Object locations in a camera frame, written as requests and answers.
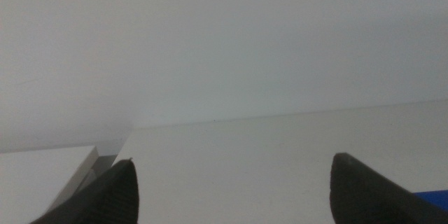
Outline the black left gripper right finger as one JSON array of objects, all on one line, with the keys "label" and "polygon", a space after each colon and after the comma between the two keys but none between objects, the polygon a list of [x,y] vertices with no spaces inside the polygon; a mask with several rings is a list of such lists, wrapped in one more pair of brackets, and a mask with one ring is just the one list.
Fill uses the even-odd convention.
[{"label": "black left gripper right finger", "polygon": [[390,181],[348,153],[330,172],[330,209],[336,223],[447,224],[447,211]]}]

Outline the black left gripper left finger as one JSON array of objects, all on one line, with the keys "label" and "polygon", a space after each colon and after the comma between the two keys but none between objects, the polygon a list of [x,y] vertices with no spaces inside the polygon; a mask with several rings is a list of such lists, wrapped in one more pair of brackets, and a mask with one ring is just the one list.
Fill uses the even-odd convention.
[{"label": "black left gripper left finger", "polygon": [[139,189],[132,160],[121,160],[31,224],[137,224]]}]

